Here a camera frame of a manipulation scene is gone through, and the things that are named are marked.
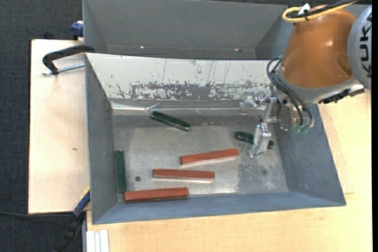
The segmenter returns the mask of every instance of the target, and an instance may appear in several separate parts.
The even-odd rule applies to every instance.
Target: dark green block
[[[175,117],[171,117],[160,112],[152,112],[151,119],[186,132],[190,127],[190,124],[188,122],[176,119]]]
[[[274,147],[274,141],[270,140],[268,143],[268,149],[272,149]]]
[[[126,171],[125,160],[123,158],[123,151],[114,151],[114,158],[116,164],[118,192],[124,193],[126,191]]]
[[[242,141],[242,142],[253,144],[253,135],[251,135],[250,133],[236,132],[235,133],[235,139]]]

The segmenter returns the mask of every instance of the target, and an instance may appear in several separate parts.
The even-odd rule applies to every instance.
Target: bin floor
[[[190,122],[188,132],[148,116],[113,116],[113,144],[125,153],[128,191],[177,186],[187,186],[191,196],[288,191],[274,134],[274,147],[255,157],[250,156],[253,145],[234,138],[237,131],[253,134],[258,117],[183,115],[179,119]],[[228,148],[238,148],[239,156],[180,166],[180,156]],[[153,179],[154,168],[213,171],[215,178],[212,182]]]

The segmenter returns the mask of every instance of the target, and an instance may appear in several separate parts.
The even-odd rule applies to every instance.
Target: black clamp
[[[95,49],[89,45],[76,45],[74,47],[65,48],[63,50],[55,51],[52,53],[46,54],[42,62],[43,64],[51,70],[53,75],[57,75],[59,73],[58,68],[53,63],[53,60],[58,60],[64,57],[80,54],[80,53],[94,53]]]

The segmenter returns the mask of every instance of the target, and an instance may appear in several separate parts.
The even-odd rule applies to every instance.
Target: wooden table
[[[75,43],[80,42],[32,42],[31,214],[71,211],[89,183],[85,109],[81,103],[85,94],[84,71],[40,76],[41,71],[46,71],[41,63],[45,53]],[[82,58],[64,60],[59,62],[61,66]],[[92,225],[88,211],[87,229],[109,230],[111,252],[371,251],[370,93],[322,105],[320,111],[346,193],[345,207],[106,225]],[[43,138],[49,138],[53,144]]]

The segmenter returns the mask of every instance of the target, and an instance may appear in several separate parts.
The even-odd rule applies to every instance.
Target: cable
[[[62,252],[69,242],[73,239],[75,234],[79,232],[79,228],[82,225],[83,221],[85,220],[86,213],[84,211],[85,206],[90,201],[90,188],[86,190],[86,193],[83,195],[80,202],[75,207],[74,211],[72,212],[72,219],[70,220],[70,223],[66,229],[66,232],[63,234],[63,236],[60,238],[58,243],[55,246],[55,249],[53,252]]]
[[[66,217],[69,215],[69,213],[53,213],[53,214],[19,214],[19,213],[12,213],[12,212],[3,212],[0,211],[1,216],[5,217],[15,217],[19,218],[21,220],[31,221],[34,223],[40,223],[40,224],[53,224],[53,225],[65,225],[60,222],[55,221],[48,221],[44,220],[44,218],[51,218],[51,217]]]
[[[288,8],[285,12],[283,12],[282,19],[290,23],[309,21],[332,13],[338,9],[345,8],[348,5],[355,4],[358,1],[361,0],[337,0],[312,11],[305,10],[305,12],[301,14],[295,14],[301,10],[301,7],[294,6],[292,8]]]
[[[272,62],[278,60],[278,63],[275,65],[274,69],[272,71],[270,71],[270,66],[272,64]],[[299,106],[298,106],[298,103],[296,102],[295,98],[292,98],[289,94],[289,91],[288,89],[280,82],[278,81],[278,79],[275,79],[273,76],[272,76],[272,73],[275,72],[275,69],[277,68],[277,66],[281,63],[281,59],[280,58],[275,58],[275,59],[272,59],[270,60],[270,62],[268,62],[268,65],[266,66],[266,73],[270,79],[270,81],[273,83],[273,85],[275,87],[277,87],[277,89],[279,89],[280,91],[282,91],[283,93],[287,94],[289,96],[289,98],[291,99],[291,102],[293,103],[296,111],[298,112],[298,116],[299,116],[299,125],[303,125],[303,115],[302,115],[302,112],[301,110],[299,109]]]
[[[274,66],[273,69],[271,69],[271,64],[278,60],[278,62],[276,63],[276,65]],[[272,59],[270,60],[270,62],[268,62],[268,65],[266,66],[266,73],[270,79],[270,81],[272,82],[272,84],[277,87],[277,89],[279,89],[281,92],[285,93],[289,98],[290,98],[290,101],[292,102],[292,104],[294,105],[296,111],[298,112],[298,116],[299,116],[299,125],[300,126],[303,126],[303,114],[302,112],[306,112],[306,114],[308,115],[308,123],[307,123],[307,127],[312,127],[313,125],[313,122],[314,122],[314,117],[312,116],[311,114],[311,111],[306,107],[306,105],[304,104],[304,102],[299,98],[297,97],[288,87],[286,87],[278,78],[275,78],[272,73],[275,73],[278,65],[280,65],[282,59],[277,57],[275,59]]]

